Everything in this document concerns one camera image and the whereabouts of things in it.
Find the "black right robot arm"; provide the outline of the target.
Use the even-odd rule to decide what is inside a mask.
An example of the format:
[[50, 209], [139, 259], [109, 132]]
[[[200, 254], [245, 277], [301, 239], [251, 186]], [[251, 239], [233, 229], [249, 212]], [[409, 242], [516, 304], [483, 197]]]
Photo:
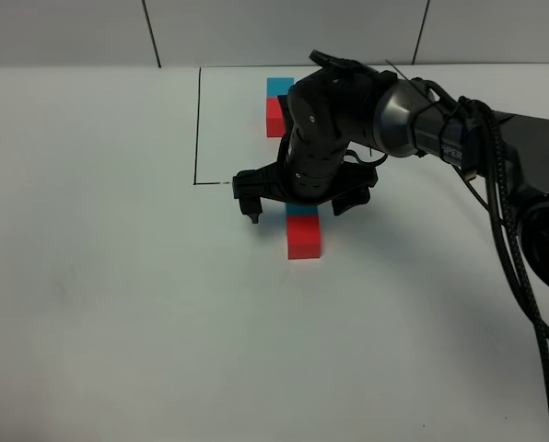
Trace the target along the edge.
[[274, 98], [285, 131], [276, 161], [232, 181], [244, 215], [257, 221], [266, 199], [328, 202], [337, 214], [367, 203], [377, 166], [347, 162], [353, 144], [387, 157], [430, 155], [465, 180], [496, 184], [527, 263], [549, 285], [549, 120], [485, 113], [435, 82], [323, 52], [310, 59], [318, 70]]

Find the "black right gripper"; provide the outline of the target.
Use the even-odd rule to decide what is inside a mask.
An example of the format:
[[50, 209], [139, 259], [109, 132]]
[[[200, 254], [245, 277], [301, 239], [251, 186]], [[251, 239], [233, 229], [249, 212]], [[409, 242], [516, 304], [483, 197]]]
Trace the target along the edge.
[[333, 214], [342, 215], [369, 202], [369, 190], [378, 182], [378, 166], [378, 161], [361, 160], [347, 144], [319, 149], [297, 134], [286, 134], [276, 162], [233, 177], [233, 196], [254, 225], [263, 212], [263, 199], [295, 205], [329, 202]]

